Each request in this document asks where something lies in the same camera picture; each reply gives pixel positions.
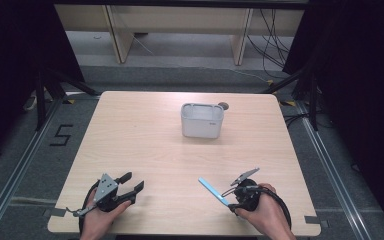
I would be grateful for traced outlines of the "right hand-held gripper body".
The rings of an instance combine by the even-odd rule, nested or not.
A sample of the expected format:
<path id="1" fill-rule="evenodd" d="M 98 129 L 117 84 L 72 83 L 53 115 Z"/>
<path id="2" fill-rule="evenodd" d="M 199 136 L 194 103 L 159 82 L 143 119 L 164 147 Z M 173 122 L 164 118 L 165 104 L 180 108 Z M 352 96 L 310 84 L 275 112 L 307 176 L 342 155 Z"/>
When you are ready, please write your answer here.
<path id="1" fill-rule="evenodd" d="M 258 191 L 257 183 L 250 179 L 250 176 L 259 170 L 260 168 L 256 167 L 240 174 L 230 184 L 230 189 L 222 193 L 222 196 L 226 197 L 229 194 L 234 194 L 237 200 L 235 204 L 242 204 L 242 209 L 254 211 L 259 204 L 260 192 Z"/>

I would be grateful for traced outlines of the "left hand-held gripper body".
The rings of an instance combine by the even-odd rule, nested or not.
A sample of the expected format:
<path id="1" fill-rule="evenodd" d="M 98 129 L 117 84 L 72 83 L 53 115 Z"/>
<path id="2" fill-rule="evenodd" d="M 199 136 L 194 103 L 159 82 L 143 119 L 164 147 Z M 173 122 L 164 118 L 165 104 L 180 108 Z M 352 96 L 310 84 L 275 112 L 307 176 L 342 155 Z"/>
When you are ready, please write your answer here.
<path id="1" fill-rule="evenodd" d="M 117 183 L 117 179 L 118 178 L 113 179 L 107 173 L 104 173 L 98 181 L 93 202 L 101 211 L 110 212 L 128 200 L 130 200 L 132 204 L 136 202 L 136 196 L 129 198 L 127 193 L 123 195 L 117 194 L 120 185 Z"/>

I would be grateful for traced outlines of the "light blue strip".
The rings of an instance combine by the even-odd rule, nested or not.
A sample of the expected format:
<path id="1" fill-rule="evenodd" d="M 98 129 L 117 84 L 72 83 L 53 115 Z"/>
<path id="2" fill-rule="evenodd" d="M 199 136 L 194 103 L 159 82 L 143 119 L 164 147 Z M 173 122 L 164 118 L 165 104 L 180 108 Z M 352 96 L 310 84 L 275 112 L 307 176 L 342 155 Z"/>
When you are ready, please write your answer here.
<path id="1" fill-rule="evenodd" d="M 199 177 L 198 182 L 207 189 L 219 202 L 221 202 L 224 206 L 228 206 L 229 202 L 225 197 L 222 196 L 209 182 L 207 182 L 204 178 Z"/>

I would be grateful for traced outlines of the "white plastic container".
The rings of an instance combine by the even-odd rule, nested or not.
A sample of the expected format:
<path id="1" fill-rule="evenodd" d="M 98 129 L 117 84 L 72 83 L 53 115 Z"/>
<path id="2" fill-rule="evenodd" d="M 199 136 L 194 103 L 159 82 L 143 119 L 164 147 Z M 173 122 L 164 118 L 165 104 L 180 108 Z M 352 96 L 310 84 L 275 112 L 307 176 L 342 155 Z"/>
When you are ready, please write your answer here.
<path id="1" fill-rule="evenodd" d="M 182 134 L 185 137 L 216 139 L 220 136 L 224 109 L 219 105 L 185 103 L 181 110 Z"/>

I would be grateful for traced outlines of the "person's right hand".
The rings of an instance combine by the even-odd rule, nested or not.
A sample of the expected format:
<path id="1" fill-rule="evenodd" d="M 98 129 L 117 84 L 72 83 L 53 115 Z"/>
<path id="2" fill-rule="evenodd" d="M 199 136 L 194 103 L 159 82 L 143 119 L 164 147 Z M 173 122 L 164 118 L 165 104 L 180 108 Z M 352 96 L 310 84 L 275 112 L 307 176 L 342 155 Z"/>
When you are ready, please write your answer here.
<path id="1" fill-rule="evenodd" d="M 237 208 L 235 213 L 271 240 L 296 240 L 281 206 L 267 194 L 260 195 L 254 211 Z"/>

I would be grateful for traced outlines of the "person's left hand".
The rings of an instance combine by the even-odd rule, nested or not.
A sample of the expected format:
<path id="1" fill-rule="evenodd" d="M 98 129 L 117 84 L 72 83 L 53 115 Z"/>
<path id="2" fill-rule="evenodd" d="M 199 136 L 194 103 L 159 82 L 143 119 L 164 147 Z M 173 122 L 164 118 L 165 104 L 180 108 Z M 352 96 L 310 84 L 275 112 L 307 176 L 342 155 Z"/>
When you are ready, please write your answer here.
<path id="1" fill-rule="evenodd" d="M 101 240 L 111 228 L 113 222 L 127 210 L 131 201 L 121 203 L 110 212 L 103 212 L 95 208 L 88 212 L 84 218 L 80 240 Z"/>

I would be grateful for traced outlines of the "grey tape piece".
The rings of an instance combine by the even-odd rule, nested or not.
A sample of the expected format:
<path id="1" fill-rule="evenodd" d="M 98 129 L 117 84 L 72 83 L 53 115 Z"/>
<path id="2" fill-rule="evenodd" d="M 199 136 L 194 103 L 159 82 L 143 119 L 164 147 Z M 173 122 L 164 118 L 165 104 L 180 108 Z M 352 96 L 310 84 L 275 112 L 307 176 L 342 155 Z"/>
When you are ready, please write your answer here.
<path id="1" fill-rule="evenodd" d="M 48 208 L 43 212 L 43 215 L 45 217 L 51 217 L 51 216 L 57 216 L 57 217 L 64 217 L 66 213 L 65 209 L 61 208 Z"/>
<path id="2" fill-rule="evenodd" d="M 304 216 L 304 219 L 305 219 L 305 222 L 307 224 L 318 224 L 322 228 L 329 228 L 330 227 L 329 222 L 327 220 L 321 220 L 317 216 Z"/>

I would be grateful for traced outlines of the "black metal stand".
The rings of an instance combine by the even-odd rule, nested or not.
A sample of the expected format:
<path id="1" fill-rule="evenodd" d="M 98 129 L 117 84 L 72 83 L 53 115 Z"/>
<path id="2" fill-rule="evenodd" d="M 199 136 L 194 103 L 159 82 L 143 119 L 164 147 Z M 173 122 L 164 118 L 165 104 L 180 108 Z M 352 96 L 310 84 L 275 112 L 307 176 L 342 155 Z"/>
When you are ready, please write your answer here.
<path id="1" fill-rule="evenodd" d="M 88 87 L 84 82 L 77 81 L 68 75 L 59 71 L 42 67 L 38 71 L 37 79 L 35 80 L 35 90 L 37 97 L 37 127 L 39 130 L 47 120 L 47 112 L 45 107 L 45 91 L 48 91 L 53 100 L 62 100 L 66 97 L 66 92 L 62 88 L 61 83 L 65 82 L 69 85 L 81 90 L 91 96 L 100 96 L 101 93 Z"/>
<path id="2" fill-rule="evenodd" d="M 303 67 L 279 83 L 273 84 L 268 89 L 263 90 L 262 94 L 272 94 L 293 82 L 296 82 L 296 85 L 291 96 L 295 100 L 302 100 L 305 96 L 309 98 L 308 118 L 313 130 L 317 131 L 317 79 L 311 67 Z"/>

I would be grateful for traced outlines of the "dark curtain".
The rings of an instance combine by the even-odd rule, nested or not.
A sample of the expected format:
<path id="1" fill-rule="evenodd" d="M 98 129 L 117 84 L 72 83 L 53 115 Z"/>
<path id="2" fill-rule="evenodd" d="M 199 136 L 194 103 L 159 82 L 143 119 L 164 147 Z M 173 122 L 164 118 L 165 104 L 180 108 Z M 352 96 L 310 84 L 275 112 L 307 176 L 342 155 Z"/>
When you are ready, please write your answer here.
<path id="1" fill-rule="evenodd" d="M 84 80 L 53 3 L 0 0 L 0 144 L 41 68 Z"/>
<path id="2" fill-rule="evenodd" d="M 329 115 L 384 211 L 384 0 L 348 0 L 317 75 Z"/>

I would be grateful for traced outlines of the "beige wooden desk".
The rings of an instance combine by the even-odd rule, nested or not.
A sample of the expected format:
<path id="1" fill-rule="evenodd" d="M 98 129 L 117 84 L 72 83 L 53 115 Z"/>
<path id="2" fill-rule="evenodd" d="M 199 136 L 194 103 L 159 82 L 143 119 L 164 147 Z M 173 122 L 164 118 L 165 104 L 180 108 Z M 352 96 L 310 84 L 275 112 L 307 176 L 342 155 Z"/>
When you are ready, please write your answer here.
<path id="1" fill-rule="evenodd" d="M 102 31 L 110 34 L 115 58 L 127 60 L 136 33 L 216 34 L 230 37 L 234 64 L 242 64 L 249 35 L 293 37 L 301 10 L 136 7 L 110 5 L 55 6 L 67 31 Z"/>

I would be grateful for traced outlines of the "metal floor rail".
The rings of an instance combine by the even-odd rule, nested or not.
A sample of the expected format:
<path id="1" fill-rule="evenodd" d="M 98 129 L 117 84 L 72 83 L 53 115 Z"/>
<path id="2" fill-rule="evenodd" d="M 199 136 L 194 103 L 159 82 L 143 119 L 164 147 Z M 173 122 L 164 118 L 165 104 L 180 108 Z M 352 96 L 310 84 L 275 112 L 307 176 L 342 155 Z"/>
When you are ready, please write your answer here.
<path id="1" fill-rule="evenodd" d="M 49 129 L 49 125 L 51 124 L 61 104 L 61 100 L 54 100 L 49 105 L 49 109 L 45 112 L 45 120 L 39 127 L 35 128 L 33 135 L 28 142 L 28 145 L 23 149 L 22 155 L 17 160 L 17 163 L 12 169 L 11 174 L 5 180 L 5 185 L 0 190 L 0 221 L 27 169 L 29 168 L 34 155 L 38 151 L 39 146 Z"/>
<path id="2" fill-rule="evenodd" d="M 365 224 L 362 215 L 358 211 L 349 191 L 342 181 L 339 172 L 337 171 L 332 158 L 322 141 L 319 131 L 315 129 L 316 124 L 310 121 L 310 117 L 303 119 L 303 125 L 309 135 L 309 138 L 317 152 L 317 155 L 323 165 L 323 168 L 332 185 L 335 195 L 341 205 L 341 208 L 349 222 L 349 225 L 357 240 L 372 240 L 367 225 Z"/>

